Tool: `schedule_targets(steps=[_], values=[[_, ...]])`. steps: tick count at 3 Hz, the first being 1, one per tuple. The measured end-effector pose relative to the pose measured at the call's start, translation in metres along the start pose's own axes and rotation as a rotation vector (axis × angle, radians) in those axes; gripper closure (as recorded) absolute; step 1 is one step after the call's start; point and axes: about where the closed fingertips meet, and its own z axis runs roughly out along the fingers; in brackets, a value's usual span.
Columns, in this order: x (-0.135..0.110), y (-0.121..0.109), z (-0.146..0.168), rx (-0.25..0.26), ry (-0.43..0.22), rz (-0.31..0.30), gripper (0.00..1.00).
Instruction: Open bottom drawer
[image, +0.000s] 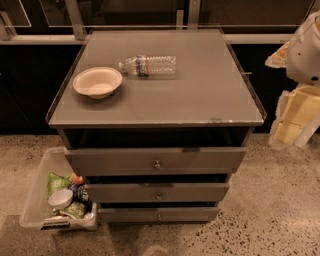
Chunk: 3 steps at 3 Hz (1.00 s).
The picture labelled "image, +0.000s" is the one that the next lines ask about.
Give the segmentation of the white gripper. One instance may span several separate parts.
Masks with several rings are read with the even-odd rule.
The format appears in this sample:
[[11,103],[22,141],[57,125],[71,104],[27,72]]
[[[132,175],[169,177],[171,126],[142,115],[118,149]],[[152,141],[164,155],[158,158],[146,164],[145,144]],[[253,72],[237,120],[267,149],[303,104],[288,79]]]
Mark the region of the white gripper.
[[[289,42],[269,56],[265,65],[285,68]],[[283,91],[270,130],[273,148],[303,147],[320,127],[320,86],[299,84],[292,92]]]

